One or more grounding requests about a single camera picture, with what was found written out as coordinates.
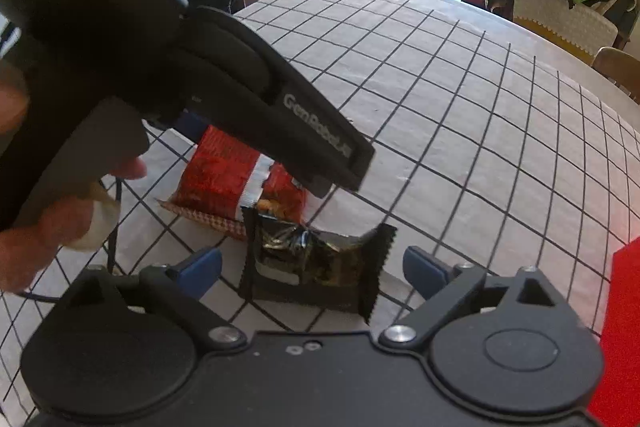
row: black snack package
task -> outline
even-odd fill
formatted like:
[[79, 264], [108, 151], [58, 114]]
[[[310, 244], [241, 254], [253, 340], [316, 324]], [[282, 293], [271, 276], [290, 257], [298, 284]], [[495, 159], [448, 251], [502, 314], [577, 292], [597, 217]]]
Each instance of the black snack package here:
[[360, 314], [367, 323], [396, 228], [353, 237], [243, 208], [248, 249], [239, 294]]

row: white logo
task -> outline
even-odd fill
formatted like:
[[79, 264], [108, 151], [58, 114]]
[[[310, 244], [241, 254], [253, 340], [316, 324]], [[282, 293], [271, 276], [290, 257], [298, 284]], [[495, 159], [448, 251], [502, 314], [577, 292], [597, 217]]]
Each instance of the white logo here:
[[331, 134], [331, 131], [318, 120], [318, 117], [313, 113], [309, 113], [304, 107], [302, 107], [298, 102], [296, 102], [296, 97], [291, 93], [287, 93], [284, 96], [284, 107], [293, 111], [300, 120], [306, 123], [309, 127], [311, 127], [316, 133], [318, 133], [323, 139], [329, 142], [334, 149], [341, 152], [345, 158], [351, 157], [351, 147], [349, 147], [346, 143], [342, 143], [342, 140], [339, 136]]

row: yellow fabric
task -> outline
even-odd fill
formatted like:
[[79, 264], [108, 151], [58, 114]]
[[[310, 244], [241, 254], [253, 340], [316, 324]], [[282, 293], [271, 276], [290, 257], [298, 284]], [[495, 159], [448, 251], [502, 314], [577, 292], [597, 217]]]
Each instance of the yellow fabric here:
[[515, 22], [518, 26], [522, 26], [523, 28], [526, 28], [527, 30], [534, 32], [536, 35], [539, 35], [543, 39], [546, 39], [547, 41], [552, 42], [559, 48], [564, 49], [564, 51], [571, 53], [574, 57], [580, 58], [580, 60], [583, 61], [588, 66], [591, 66], [591, 64], [593, 63], [593, 59], [595, 58], [593, 57], [593, 55], [588, 54], [588, 52], [586, 52], [582, 48], [579, 48], [575, 44], [571, 44], [571, 42], [563, 39], [557, 33], [551, 30], [548, 30], [542, 24], [539, 24], [537, 22], [534, 22], [528, 19], [521, 19], [519, 17], [514, 17], [513, 22]]

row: blue gripper pad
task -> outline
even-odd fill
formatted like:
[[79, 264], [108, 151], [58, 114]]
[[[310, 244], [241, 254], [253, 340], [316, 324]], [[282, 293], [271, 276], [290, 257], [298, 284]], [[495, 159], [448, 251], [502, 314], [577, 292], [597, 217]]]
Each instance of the blue gripper pad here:
[[186, 295], [200, 300], [222, 274], [222, 252], [203, 248], [167, 270], [167, 275]]
[[423, 299], [436, 295], [452, 279], [452, 269], [419, 247], [408, 247], [402, 256], [402, 272]]

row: table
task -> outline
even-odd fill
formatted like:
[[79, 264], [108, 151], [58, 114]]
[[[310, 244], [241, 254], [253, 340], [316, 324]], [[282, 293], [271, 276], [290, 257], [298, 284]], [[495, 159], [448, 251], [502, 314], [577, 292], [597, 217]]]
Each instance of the table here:
[[[361, 190], [310, 198], [304, 217], [349, 234], [383, 219], [398, 227], [374, 334], [420, 304], [402, 281], [409, 245], [501, 275], [538, 265], [600, 333], [612, 254], [640, 234], [635, 103], [560, 48], [453, 0], [261, 0], [238, 17], [373, 141], [377, 154]], [[202, 301], [239, 328], [366, 327], [356, 315], [242, 301], [245, 244], [157, 201], [177, 187], [193, 143], [149, 132], [148, 176], [123, 191], [116, 260], [124, 271], [177, 263], [222, 241], [224, 280]], [[113, 179], [104, 181], [113, 192]], [[104, 250], [63, 248], [34, 291], [60, 295], [87, 263], [105, 258]], [[2, 300], [0, 400], [18, 425], [33, 410], [18, 370], [21, 348], [50, 306]]]

